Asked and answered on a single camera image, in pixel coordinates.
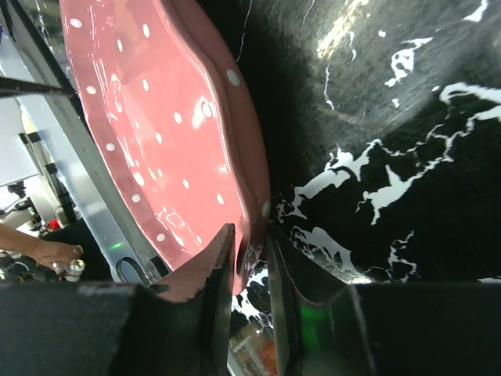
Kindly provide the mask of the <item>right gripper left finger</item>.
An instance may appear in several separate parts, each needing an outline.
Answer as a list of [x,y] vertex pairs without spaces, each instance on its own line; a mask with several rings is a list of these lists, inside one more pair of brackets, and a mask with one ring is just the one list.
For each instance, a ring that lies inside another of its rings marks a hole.
[[121,330],[119,375],[225,375],[236,230],[226,223],[198,255],[137,287]]

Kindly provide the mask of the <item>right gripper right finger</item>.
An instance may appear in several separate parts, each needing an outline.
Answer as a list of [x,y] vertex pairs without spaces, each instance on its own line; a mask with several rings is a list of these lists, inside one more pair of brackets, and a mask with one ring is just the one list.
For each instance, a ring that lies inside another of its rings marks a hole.
[[279,374],[374,375],[356,288],[303,255],[275,225],[266,253]]

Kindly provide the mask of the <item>pink dotted plate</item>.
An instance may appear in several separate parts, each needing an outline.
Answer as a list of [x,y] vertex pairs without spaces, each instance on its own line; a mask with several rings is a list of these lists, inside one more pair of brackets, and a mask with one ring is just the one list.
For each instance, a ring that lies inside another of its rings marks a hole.
[[195,1],[62,1],[85,120],[118,192],[170,269],[236,229],[233,291],[265,243],[269,169],[254,104]]

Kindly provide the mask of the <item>person hand with rings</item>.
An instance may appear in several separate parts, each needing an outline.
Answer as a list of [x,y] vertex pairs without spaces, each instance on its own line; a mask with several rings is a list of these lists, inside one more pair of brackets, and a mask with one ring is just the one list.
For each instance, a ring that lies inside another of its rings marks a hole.
[[85,271],[85,262],[81,259],[83,253],[80,245],[40,240],[28,256],[38,266],[49,268],[58,277],[69,282],[78,282]]

